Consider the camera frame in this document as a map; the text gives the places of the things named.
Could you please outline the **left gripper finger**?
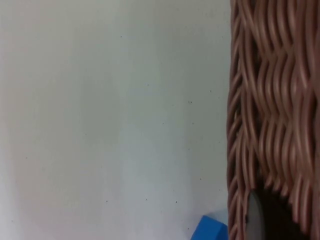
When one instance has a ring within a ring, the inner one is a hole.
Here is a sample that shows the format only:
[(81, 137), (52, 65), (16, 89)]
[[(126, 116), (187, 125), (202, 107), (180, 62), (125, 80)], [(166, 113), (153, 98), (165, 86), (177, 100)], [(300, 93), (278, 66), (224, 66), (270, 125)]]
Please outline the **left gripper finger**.
[(307, 240), (291, 215), (269, 193), (253, 190), (249, 194), (245, 215), (247, 240)]

